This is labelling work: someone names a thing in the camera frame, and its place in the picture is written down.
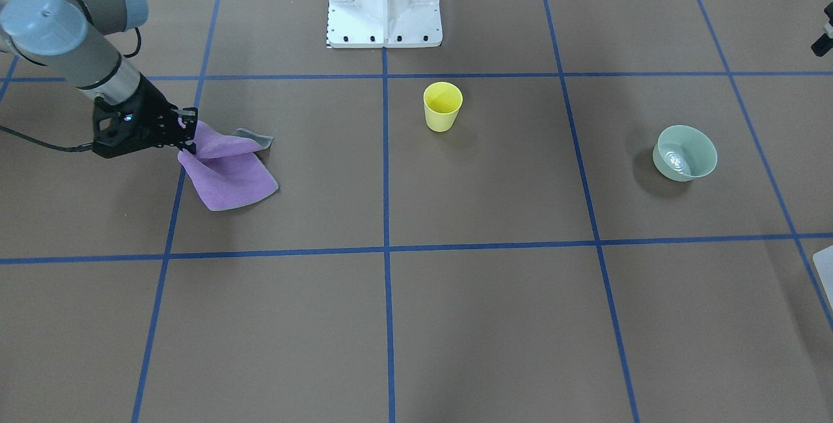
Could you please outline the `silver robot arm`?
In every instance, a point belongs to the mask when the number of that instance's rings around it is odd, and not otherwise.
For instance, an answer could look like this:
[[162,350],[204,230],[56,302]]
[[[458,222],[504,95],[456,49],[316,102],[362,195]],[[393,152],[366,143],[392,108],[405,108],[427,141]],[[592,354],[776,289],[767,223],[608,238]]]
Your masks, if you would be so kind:
[[62,152],[197,152],[197,109],[173,105],[108,40],[139,31],[148,12],[146,0],[2,0],[2,52],[53,70],[93,102],[92,141]]

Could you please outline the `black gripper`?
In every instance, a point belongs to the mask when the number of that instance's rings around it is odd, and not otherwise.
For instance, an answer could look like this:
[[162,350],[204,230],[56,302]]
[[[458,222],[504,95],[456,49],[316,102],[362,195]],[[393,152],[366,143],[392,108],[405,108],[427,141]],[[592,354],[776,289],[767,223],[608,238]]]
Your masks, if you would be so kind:
[[118,105],[95,97],[92,122],[92,152],[102,158],[167,145],[190,154],[197,152],[197,107],[179,109],[143,75],[137,90]]

